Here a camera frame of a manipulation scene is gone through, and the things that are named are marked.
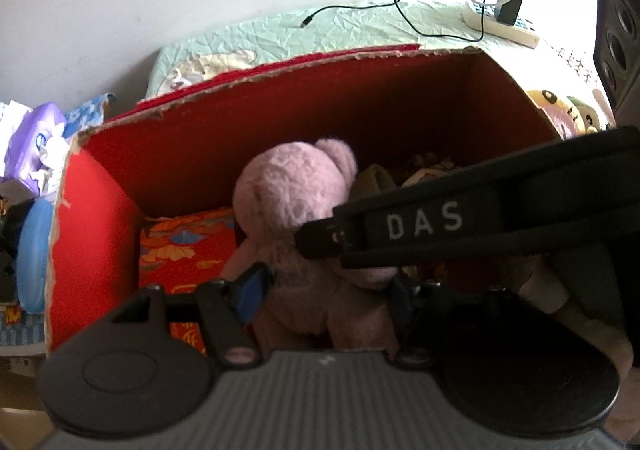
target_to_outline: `black speaker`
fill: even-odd
[[[617,123],[640,126],[640,0],[598,0],[593,59]]]

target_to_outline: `power strip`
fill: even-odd
[[[480,4],[467,0],[462,10],[462,17],[469,27],[481,30],[482,6]],[[494,8],[492,7],[484,8],[484,32],[506,38],[531,49],[535,49],[540,43],[540,36],[530,22],[518,16],[514,25],[501,24],[495,20]]]

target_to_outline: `red fabric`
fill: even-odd
[[[149,223],[140,232],[140,287],[158,283],[167,294],[192,292],[218,277],[235,249],[229,208]],[[205,352],[197,324],[171,324],[171,334]]]
[[[409,52],[409,51],[417,51],[418,49],[420,49],[420,44],[402,44],[402,45],[389,45],[389,46],[378,46],[378,47],[365,47],[362,49],[347,49],[346,51],[337,51],[337,52],[312,52],[311,54],[296,56],[295,58],[292,58],[290,60],[283,60],[281,62],[273,62],[271,64],[258,65],[257,67],[254,67],[254,68],[246,68],[242,70],[230,70],[228,72],[222,72],[222,74],[217,75],[212,80],[204,81],[203,83],[198,83],[191,86],[186,86],[184,88],[180,88],[176,90],[175,92],[169,92],[168,94],[164,94],[154,99],[140,101],[133,110],[120,114],[117,116],[117,118],[119,119],[121,117],[130,115],[130,114],[135,114],[136,112],[141,112],[142,110],[155,108],[156,106],[162,105],[164,103],[169,103],[176,99],[180,99],[181,97],[188,96],[189,94],[195,94],[196,92],[199,92],[201,90],[206,90],[208,88],[212,88],[214,86],[218,86],[223,83],[229,83],[230,81],[241,80],[242,78],[248,78],[250,76],[255,76],[256,74],[264,74],[265,72],[271,72],[273,70],[278,70],[279,68],[292,67],[293,65],[306,64],[309,62],[315,62],[315,61],[323,60],[326,58],[338,58],[340,56],[346,56],[348,54],[357,54],[358,52],[387,52],[387,51]]]

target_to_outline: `power adapter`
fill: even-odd
[[[506,4],[496,7],[494,10],[494,17],[496,21],[505,25],[514,25],[518,18],[521,5],[522,0],[511,0]]]

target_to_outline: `brown plush toy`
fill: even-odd
[[[233,205],[247,235],[222,271],[233,280],[261,261],[274,274],[254,332],[263,352],[308,347],[328,333],[339,349],[398,348],[380,292],[395,269],[348,270],[338,260],[305,260],[294,245],[302,224],[332,215],[357,173],[351,149],[334,139],[287,143],[255,157],[236,182]]]

